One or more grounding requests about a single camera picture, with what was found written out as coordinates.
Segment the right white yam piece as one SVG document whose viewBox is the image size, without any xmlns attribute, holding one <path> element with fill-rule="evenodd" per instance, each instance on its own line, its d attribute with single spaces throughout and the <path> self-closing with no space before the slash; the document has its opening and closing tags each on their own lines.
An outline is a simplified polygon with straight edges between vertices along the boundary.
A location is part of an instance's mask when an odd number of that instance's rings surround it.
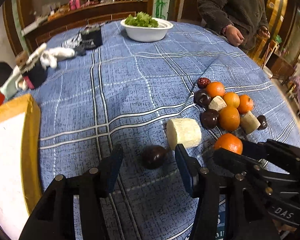
<svg viewBox="0 0 300 240">
<path fill-rule="evenodd" d="M 260 127 L 260 122 L 257 117 L 253 115 L 251 111 L 248 111 L 240 119 L 240 125 L 244 129 L 246 134 L 250 134 Z"/>
</svg>

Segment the small dark plum right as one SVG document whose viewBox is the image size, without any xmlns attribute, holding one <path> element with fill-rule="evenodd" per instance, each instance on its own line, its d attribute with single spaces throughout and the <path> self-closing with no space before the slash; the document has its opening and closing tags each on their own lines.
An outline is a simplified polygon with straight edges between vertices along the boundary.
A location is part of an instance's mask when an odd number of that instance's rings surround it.
<svg viewBox="0 0 300 240">
<path fill-rule="evenodd" d="M 264 115 L 259 115 L 257 117 L 259 123 L 260 123 L 260 126 L 258 127 L 258 130 L 264 130 L 267 128 L 268 124 L 267 124 L 267 120 L 266 120 L 266 117 Z"/>
</svg>

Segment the large white yam piece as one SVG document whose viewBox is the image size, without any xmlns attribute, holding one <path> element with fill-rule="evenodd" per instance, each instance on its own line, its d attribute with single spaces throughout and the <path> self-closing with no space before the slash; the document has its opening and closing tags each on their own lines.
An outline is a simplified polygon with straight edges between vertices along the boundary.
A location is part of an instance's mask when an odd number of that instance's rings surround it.
<svg viewBox="0 0 300 240">
<path fill-rule="evenodd" d="M 202 133 L 196 120 L 175 118 L 168 120 L 166 124 L 166 137 L 170 149 L 174 151 L 178 144 L 183 144 L 185 148 L 197 147 Z"/>
</svg>

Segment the large lower orange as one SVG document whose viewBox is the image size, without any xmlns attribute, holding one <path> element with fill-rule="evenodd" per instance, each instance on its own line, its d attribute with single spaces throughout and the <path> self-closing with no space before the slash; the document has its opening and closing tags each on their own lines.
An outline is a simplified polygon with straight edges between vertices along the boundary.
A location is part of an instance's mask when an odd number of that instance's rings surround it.
<svg viewBox="0 0 300 240">
<path fill-rule="evenodd" d="M 219 124 L 226 131 L 235 131 L 240 124 L 240 115 L 238 110 L 232 106 L 226 106 L 219 111 Z"/>
</svg>

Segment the small white yam piece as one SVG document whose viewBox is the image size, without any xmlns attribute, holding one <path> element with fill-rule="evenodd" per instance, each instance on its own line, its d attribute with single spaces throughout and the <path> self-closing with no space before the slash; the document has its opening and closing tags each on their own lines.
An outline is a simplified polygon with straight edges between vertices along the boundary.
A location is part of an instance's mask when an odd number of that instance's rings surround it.
<svg viewBox="0 0 300 240">
<path fill-rule="evenodd" d="M 214 109 L 216 111 L 220 111 L 225 107 L 227 107 L 227 104 L 221 96 L 215 96 L 208 106 L 209 109 Z"/>
</svg>

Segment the blue plaid tablecloth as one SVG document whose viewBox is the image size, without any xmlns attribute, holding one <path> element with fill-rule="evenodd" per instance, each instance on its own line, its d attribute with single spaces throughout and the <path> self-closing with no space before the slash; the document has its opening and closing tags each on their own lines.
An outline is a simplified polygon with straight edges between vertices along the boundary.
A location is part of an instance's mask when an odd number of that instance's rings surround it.
<svg viewBox="0 0 300 240">
<path fill-rule="evenodd" d="M 111 239 L 187 239 L 197 201 L 183 187 L 170 152 L 162 167 L 147 170 L 140 154 L 167 147 L 166 122 L 198 120 L 197 81 L 221 82 L 254 101 L 263 131 L 235 135 L 254 142 L 273 139 L 300 147 L 300 132 L 279 90 L 243 51 L 196 25 L 175 23 L 163 40 L 131 40 L 118 21 L 102 27 L 103 44 L 86 55 L 47 69 L 31 94 L 41 110 L 39 165 L 42 189 L 58 174 L 74 177 L 123 147 L 120 176 L 102 200 Z"/>
</svg>

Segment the red jujube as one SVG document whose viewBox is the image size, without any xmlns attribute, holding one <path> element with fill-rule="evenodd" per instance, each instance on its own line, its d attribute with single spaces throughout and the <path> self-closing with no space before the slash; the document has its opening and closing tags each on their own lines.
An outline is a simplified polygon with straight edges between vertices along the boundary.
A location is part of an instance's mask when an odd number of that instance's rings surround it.
<svg viewBox="0 0 300 240">
<path fill-rule="evenodd" d="M 200 89 L 205 89 L 211 83 L 207 77 L 201 77 L 197 80 L 197 86 Z"/>
</svg>

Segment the yellow foam-lined box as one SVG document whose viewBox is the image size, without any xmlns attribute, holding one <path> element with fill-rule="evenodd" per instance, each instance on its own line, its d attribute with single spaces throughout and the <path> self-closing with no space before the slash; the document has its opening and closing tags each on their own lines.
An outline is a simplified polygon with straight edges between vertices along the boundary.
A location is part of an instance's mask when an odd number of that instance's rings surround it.
<svg viewBox="0 0 300 240">
<path fill-rule="evenodd" d="M 18 239 L 42 196 L 38 164 L 40 108 L 31 94 L 0 106 L 0 227 Z"/>
</svg>

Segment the white gloves pile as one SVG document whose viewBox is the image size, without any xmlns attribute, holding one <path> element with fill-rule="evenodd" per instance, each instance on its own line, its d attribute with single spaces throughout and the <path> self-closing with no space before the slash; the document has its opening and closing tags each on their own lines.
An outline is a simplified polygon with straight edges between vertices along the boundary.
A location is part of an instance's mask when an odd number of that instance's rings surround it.
<svg viewBox="0 0 300 240">
<path fill-rule="evenodd" d="M 12 74 L 0 86 L 0 92 L 9 100 L 20 90 L 36 89 L 45 82 L 47 68 L 55 69 L 59 61 L 71 59 L 75 55 L 76 52 L 72 48 L 48 49 L 46 43 L 42 43 L 31 55 L 22 51 L 16 57 L 17 65 Z"/>
</svg>

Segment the black box on table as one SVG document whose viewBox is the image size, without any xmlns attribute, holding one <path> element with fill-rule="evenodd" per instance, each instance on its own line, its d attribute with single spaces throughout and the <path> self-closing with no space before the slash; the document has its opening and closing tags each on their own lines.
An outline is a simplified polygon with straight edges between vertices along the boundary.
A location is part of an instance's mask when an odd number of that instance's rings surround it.
<svg viewBox="0 0 300 240">
<path fill-rule="evenodd" d="M 81 44 L 85 50 L 93 50 L 103 44 L 100 25 L 87 26 L 80 32 Z"/>
</svg>

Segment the white bowl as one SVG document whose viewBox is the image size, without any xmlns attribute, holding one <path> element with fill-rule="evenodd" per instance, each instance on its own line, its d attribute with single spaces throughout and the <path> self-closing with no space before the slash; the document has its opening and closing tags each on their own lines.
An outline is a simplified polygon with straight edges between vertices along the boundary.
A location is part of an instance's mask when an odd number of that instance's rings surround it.
<svg viewBox="0 0 300 240">
<path fill-rule="evenodd" d="M 127 35 L 134 41 L 138 42 L 157 42 L 162 40 L 167 34 L 168 30 L 173 28 L 173 23 L 154 18 L 159 26 L 157 28 L 150 27 L 136 27 L 125 24 L 125 20 L 120 22 L 121 26 L 125 28 Z"/>
</svg>

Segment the person in dark coat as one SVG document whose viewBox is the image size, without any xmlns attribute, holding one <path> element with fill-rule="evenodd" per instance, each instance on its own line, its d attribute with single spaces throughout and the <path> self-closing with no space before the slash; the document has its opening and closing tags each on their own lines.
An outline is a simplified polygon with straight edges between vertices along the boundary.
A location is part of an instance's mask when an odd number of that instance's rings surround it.
<svg viewBox="0 0 300 240">
<path fill-rule="evenodd" d="M 270 38 L 264 0 L 198 0 L 197 7 L 206 28 L 245 53 L 257 37 Z"/>
</svg>

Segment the green leafy vegetables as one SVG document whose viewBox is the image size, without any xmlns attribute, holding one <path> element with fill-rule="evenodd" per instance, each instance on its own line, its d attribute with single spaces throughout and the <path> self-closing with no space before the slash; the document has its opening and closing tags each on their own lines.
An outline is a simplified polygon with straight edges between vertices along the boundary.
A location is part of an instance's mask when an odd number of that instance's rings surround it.
<svg viewBox="0 0 300 240">
<path fill-rule="evenodd" d="M 135 17 L 129 15 L 125 20 L 125 24 L 146 28 L 157 28 L 159 26 L 157 20 L 155 20 L 151 15 L 144 12 L 138 12 Z"/>
</svg>

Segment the wooden cabinet counter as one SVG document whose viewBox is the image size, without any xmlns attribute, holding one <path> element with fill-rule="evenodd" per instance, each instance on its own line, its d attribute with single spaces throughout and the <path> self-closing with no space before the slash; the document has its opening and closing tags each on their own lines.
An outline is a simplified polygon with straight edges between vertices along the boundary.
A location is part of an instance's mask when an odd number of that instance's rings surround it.
<svg viewBox="0 0 300 240">
<path fill-rule="evenodd" d="M 102 3 L 78 10 L 71 10 L 65 14 L 46 21 L 36 29 L 25 35 L 25 41 L 30 52 L 42 43 L 64 31 L 92 25 L 95 23 L 122 20 L 138 12 L 147 12 L 148 1 L 121 1 Z"/>
</svg>

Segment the pink bottle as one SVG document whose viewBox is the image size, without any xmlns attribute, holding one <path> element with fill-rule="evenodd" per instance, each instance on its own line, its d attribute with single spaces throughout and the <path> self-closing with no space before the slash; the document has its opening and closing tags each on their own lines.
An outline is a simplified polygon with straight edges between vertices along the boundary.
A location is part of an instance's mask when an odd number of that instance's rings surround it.
<svg viewBox="0 0 300 240">
<path fill-rule="evenodd" d="M 69 1 L 69 8 L 70 10 L 76 10 L 81 7 L 80 0 L 70 0 Z"/>
</svg>

